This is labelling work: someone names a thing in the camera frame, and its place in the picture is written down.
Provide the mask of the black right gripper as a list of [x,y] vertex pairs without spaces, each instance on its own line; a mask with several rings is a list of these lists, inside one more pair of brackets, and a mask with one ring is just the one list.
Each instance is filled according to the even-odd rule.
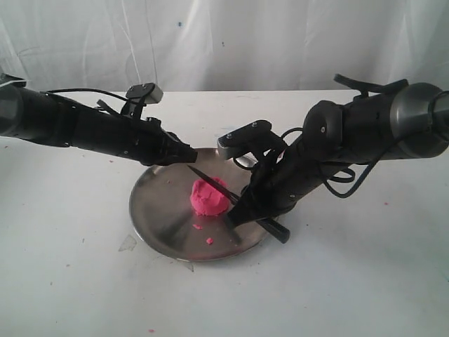
[[325,136],[300,135],[279,154],[258,161],[250,183],[227,213],[234,226],[289,212],[325,180]]

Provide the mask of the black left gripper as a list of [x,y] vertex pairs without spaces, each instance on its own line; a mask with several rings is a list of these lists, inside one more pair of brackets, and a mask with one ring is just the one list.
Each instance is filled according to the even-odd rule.
[[132,117],[120,117],[125,128],[123,146],[119,157],[140,162],[144,166],[153,164],[168,166],[177,163],[194,163],[197,151],[182,142],[173,132],[161,127],[161,120],[147,117],[134,120]]

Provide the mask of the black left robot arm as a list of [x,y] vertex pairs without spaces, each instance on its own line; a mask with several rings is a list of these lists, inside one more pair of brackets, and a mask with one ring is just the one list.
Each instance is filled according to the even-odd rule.
[[89,107],[65,89],[33,91],[20,77],[1,74],[1,136],[51,147],[77,147],[138,161],[144,166],[194,163],[197,152],[155,117],[142,118],[163,91],[154,83],[131,86],[120,111],[103,100]]

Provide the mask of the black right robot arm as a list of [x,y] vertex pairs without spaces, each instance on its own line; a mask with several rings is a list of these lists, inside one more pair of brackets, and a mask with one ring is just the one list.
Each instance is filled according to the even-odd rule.
[[222,157],[252,154],[249,184],[229,211],[242,225],[274,218],[353,164],[373,169],[377,162],[432,158],[448,148],[448,93],[428,83],[406,80],[387,85],[335,76],[357,90],[351,102],[329,100],[308,111],[300,135],[287,144],[266,120],[257,120],[218,139]]

